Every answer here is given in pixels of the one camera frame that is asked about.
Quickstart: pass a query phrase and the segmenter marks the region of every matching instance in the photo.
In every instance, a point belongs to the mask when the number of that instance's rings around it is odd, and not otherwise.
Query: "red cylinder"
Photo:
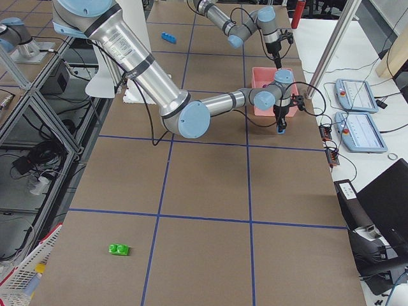
[[[293,14],[292,19],[292,29],[297,29],[299,20],[303,15],[303,10],[305,9],[306,0],[298,0],[295,8],[295,14]]]

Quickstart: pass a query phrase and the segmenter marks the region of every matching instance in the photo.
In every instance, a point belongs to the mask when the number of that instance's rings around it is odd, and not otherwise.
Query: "green lego brick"
[[[127,256],[129,247],[126,244],[111,244],[109,245],[109,253],[112,255]]]

